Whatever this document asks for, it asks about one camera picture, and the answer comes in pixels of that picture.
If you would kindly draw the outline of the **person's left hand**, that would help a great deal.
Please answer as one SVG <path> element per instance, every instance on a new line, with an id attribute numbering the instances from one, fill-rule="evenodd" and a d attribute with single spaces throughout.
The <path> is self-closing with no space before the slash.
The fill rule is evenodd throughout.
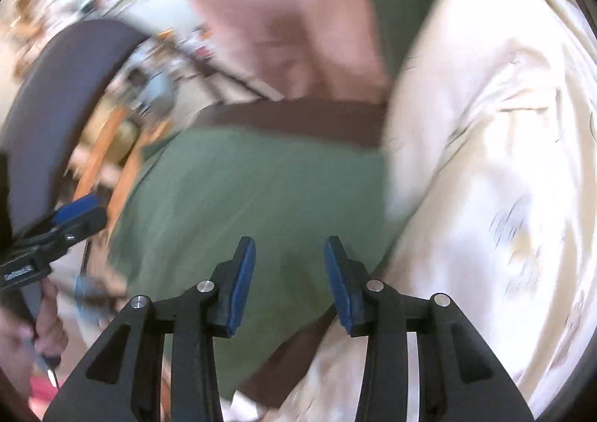
<path id="1" fill-rule="evenodd" d="M 47 279 L 41 287 L 43 297 L 34 325 L 1 308 L 1 368 L 26 401 L 30 397 L 30 377 L 35 361 L 24 342 L 33 340 L 37 353 L 50 358 L 61 357 L 68 344 L 68 335 L 58 316 L 57 288 Z"/>

